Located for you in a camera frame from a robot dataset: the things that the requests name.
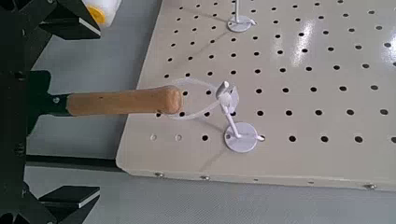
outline screw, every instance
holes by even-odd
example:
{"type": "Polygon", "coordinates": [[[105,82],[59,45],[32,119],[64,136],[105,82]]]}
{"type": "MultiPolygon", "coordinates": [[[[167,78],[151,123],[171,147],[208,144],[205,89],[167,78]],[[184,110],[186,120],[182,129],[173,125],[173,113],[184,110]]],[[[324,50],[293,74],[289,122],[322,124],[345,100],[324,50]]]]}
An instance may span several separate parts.
{"type": "Polygon", "coordinates": [[[59,99],[59,97],[55,97],[52,99],[52,101],[53,103],[58,104],[61,101],[61,99],[59,99]]]}
{"type": "Polygon", "coordinates": [[[376,185],[375,184],[366,184],[363,185],[364,188],[366,189],[376,189],[376,185]]]}
{"type": "Polygon", "coordinates": [[[155,173],[155,176],[161,178],[161,177],[163,177],[163,173],[155,173]]]}
{"type": "Polygon", "coordinates": [[[208,175],[201,175],[201,179],[210,180],[210,177],[208,175]]]}
{"type": "Polygon", "coordinates": [[[14,151],[15,151],[15,154],[17,154],[17,156],[23,156],[23,153],[25,151],[24,144],[23,143],[17,144],[14,151]]]}

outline pegboard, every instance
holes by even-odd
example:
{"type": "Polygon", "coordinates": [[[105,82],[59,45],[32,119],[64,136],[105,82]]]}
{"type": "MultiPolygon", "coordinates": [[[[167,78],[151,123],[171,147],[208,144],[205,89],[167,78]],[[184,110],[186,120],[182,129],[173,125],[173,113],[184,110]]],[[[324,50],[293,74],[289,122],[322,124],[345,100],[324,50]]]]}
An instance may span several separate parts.
{"type": "MultiPolygon", "coordinates": [[[[263,143],[228,149],[219,108],[199,119],[130,115],[117,164],[131,175],[396,190],[396,3],[241,0],[256,26],[232,33],[234,1],[163,1],[140,89],[193,77],[234,84],[235,121],[263,143]]],[[[180,116],[214,101],[183,87],[180,116]]]]}

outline black metal frame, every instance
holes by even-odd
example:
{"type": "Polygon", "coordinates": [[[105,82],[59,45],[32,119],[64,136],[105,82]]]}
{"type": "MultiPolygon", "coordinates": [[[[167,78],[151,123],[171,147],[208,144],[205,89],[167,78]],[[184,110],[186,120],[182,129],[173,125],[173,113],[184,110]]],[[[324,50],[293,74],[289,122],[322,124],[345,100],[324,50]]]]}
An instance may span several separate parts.
{"type": "Polygon", "coordinates": [[[0,223],[82,223],[99,188],[62,187],[38,200],[23,182],[27,79],[52,35],[93,39],[100,29],[81,0],[0,0],[0,21],[0,223]]]}

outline tool handle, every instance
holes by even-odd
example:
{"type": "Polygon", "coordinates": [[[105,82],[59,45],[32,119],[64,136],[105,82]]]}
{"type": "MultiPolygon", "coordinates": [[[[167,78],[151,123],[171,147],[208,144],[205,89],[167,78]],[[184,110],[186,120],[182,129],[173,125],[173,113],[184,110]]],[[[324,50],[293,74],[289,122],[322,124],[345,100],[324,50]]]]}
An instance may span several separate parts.
{"type": "Polygon", "coordinates": [[[181,91],[175,86],[149,90],[73,93],[66,109],[72,116],[164,113],[176,114],[183,106],[181,91]]]}

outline round base plate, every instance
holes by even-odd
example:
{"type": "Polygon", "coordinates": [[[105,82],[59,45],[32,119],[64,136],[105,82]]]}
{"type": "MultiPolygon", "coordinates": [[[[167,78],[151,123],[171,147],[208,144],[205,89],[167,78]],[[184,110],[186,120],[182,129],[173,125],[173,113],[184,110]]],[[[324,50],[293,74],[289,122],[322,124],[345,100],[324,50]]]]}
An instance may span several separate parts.
{"type": "Polygon", "coordinates": [[[250,28],[251,24],[251,19],[247,16],[239,16],[239,22],[236,23],[235,17],[230,18],[230,20],[227,22],[228,28],[237,33],[242,33],[245,32],[250,28]]]}
{"type": "Polygon", "coordinates": [[[245,153],[251,151],[257,144],[256,129],[251,124],[244,122],[235,123],[235,126],[238,132],[242,134],[242,138],[236,138],[233,134],[233,129],[229,126],[224,134],[225,144],[235,152],[245,153]]]}

